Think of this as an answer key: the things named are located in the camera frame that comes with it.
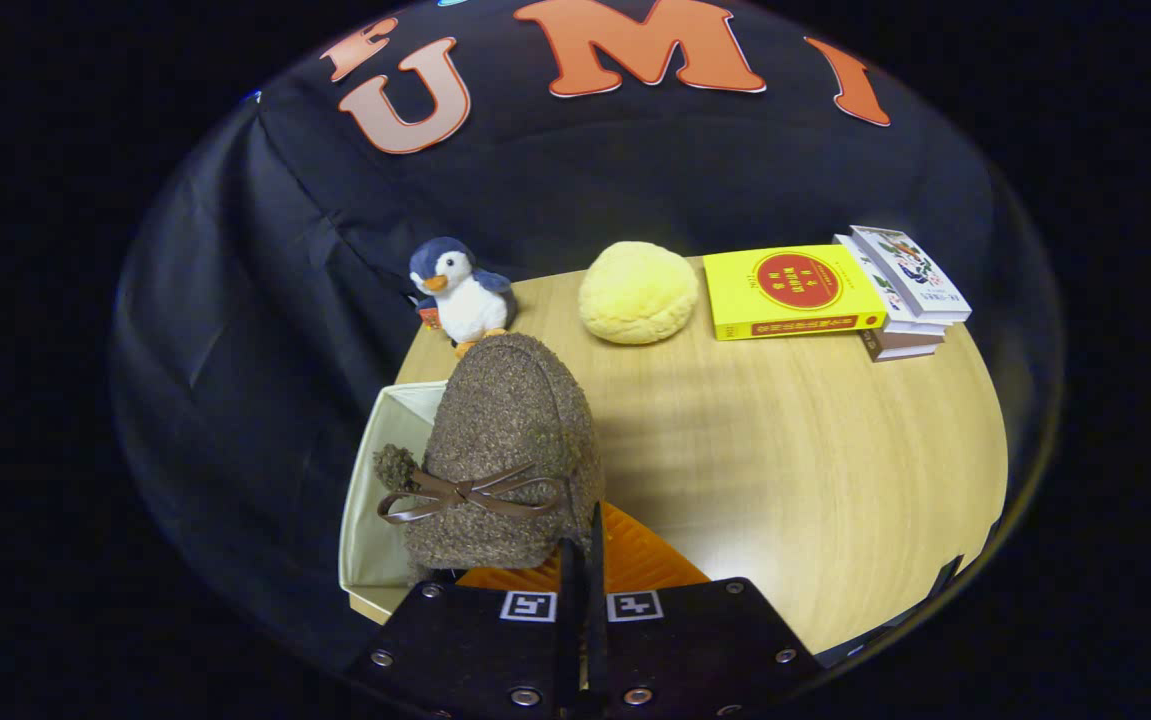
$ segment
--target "stack of books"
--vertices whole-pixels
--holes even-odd
[[[954,323],[971,315],[962,292],[907,233],[849,225],[849,237],[832,236],[863,268],[886,304],[882,328],[860,329],[868,354],[879,363],[899,357],[931,355]]]

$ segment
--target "book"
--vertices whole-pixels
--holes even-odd
[[[717,340],[881,328],[886,304],[840,245],[704,255]]]
[[[855,245],[855,242],[849,237],[844,236],[844,233],[836,233],[832,236],[832,242],[834,245],[841,245],[849,250],[849,253],[859,260],[860,268],[863,268],[864,274],[868,279],[872,283],[872,290],[877,291],[877,294],[882,297],[882,300],[886,302],[886,324],[882,325],[883,331],[892,334],[932,334],[933,336],[944,336],[945,329],[950,327],[951,323],[939,322],[921,322],[918,316],[913,314],[908,301],[900,296],[899,291],[895,290],[894,284],[892,284],[887,278],[886,274],[882,271],[881,267],[875,263],[875,261],[868,256],[867,252]]]
[[[881,266],[920,323],[960,323],[971,315],[971,305],[950,276],[907,233],[862,225],[849,229],[851,239]]]
[[[874,363],[885,363],[899,357],[931,355],[944,337],[915,336],[915,334],[887,334],[883,331],[859,331],[860,340],[868,347]]]

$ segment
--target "yellow book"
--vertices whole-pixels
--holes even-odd
[[[843,245],[704,255],[717,340],[881,328],[886,305]]]

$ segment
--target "brown fuzzy slipper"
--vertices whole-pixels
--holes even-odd
[[[462,483],[528,464],[517,480],[552,482],[494,498],[551,507],[519,516],[512,514],[516,507],[443,501],[442,510],[402,524],[414,577],[424,569],[534,568],[563,537],[590,550],[593,507],[605,483],[584,390],[543,343],[498,334],[477,343],[451,374],[424,451],[424,473]]]

